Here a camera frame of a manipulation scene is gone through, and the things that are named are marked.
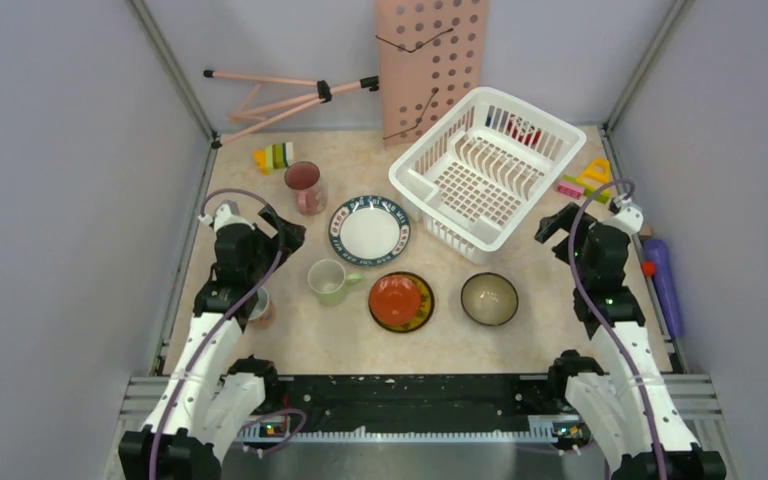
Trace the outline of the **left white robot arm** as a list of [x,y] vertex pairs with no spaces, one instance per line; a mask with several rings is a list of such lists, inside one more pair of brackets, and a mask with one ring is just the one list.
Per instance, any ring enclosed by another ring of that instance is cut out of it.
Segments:
[[194,300],[182,353],[142,426],[123,434],[118,456],[127,479],[218,479],[222,461],[250,415],[279,404],[272,362],[239,359],[226,367],[265,281],[304,243],[305,227],[265,206],[240,216],[232,202],[199,220],[215,234],[215,261]]

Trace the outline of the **orange dotted mug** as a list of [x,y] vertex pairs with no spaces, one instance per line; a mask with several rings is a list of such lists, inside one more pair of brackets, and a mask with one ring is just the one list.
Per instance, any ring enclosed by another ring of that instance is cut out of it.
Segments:
[[248,326],[266,329],[274,323],[275,316],[275,304],[268,290],[261,287],[257,292],[257,303],[248,318]]

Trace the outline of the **white plastic dish rack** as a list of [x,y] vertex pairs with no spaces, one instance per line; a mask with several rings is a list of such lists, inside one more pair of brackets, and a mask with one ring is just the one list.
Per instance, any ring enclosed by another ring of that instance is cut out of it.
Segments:
[[[511,114],[542,130],[536,148],[504,134]],[[500,90],[478,87],[391,165],[389,181],[413,220],[484,265],[586,140],[574,125]]]

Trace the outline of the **white plate green rim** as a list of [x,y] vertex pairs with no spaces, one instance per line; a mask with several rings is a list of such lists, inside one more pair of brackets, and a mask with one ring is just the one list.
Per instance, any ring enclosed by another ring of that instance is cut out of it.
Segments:
[[412,228],[409,216],[396,202],[362,195],[343,202],[333,212],[326,232],[342,260],[358,267],[377,267],[405,251]]

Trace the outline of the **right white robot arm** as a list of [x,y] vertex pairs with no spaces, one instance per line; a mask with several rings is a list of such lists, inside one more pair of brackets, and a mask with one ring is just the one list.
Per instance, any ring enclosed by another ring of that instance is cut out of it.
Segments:
[[541,219],[543,243],[569,265],[573,310],[595,357],[566,350],[548,371],[546,397],[576,411],[601,449],[610,479],[723,479],[726,463],[687,427],[656,364],[645,316],[625,283],[630,236],[569,203]]

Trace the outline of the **light green mug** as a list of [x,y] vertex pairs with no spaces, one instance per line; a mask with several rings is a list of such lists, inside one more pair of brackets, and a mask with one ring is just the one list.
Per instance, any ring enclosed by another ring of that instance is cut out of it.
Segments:
[[307,273],[310,289],[318,302],[324,306],[341,304],[349,292],[363,280],[361,274],[348,273],[339,262],[331,259],[316,262]]

